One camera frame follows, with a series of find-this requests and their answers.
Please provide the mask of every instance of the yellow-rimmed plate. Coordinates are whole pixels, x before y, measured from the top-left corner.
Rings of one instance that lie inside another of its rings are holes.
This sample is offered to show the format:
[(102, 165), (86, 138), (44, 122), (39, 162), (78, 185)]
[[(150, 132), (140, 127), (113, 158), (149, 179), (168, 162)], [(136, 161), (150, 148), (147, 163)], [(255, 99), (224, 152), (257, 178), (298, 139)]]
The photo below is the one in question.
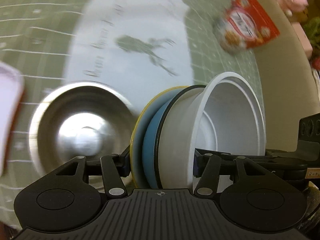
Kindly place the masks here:
[(133, 182), (138, 188), (150, 188), (142, 166), (142, 143), (147, 127), (161, 106), (187, 86), (169, 88), (156, 95), (142, 110), (130, 141), (130, 165)]

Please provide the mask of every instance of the green plant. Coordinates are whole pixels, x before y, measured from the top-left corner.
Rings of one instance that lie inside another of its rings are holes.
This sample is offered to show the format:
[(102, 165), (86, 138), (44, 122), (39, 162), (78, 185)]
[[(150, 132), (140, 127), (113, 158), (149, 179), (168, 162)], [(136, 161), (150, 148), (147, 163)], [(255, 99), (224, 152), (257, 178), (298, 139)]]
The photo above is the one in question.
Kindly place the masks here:
[(320, 49), (320, 17), (312, 18), (303, 26), (303, 30), (311, 45)]

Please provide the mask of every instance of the label sticker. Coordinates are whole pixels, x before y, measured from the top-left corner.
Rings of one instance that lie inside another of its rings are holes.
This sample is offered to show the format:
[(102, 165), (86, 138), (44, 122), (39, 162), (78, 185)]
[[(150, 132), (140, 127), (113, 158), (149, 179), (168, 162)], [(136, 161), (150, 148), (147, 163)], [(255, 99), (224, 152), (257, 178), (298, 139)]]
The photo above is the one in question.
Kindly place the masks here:
[(306, 179), (319, 179), (320, 178), (320, 168), (308, 168)]

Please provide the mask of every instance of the metal screw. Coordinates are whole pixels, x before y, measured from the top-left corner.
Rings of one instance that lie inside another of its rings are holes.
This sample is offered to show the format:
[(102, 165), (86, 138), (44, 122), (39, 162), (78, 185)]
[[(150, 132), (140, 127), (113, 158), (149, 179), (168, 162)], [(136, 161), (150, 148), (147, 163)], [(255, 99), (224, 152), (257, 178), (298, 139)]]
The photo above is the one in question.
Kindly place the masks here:
[(113, 196), (119, 196), (119, 195), (122, 195), (123, 193), (124, 193), (124, 189), (119, 187), (114, 187), (109, 190), (109, 194)]
[(213, 193), (212, 189), (208, 187), (201, 187), (197, 190), (198, 194), (203, 195), (203, 196), (208, 196)]

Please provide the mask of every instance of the white bowl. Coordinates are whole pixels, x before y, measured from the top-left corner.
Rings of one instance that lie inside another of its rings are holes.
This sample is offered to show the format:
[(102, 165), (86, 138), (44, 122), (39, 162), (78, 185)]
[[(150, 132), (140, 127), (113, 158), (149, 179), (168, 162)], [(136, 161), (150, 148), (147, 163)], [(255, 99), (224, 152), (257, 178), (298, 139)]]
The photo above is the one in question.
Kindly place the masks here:
[(247, 81), (233, 72), (185, 93), (169, 111), (160, 135), (158, 166), (163, 188), (192, 189), (195, 148), (264, 155), (265, 126)]

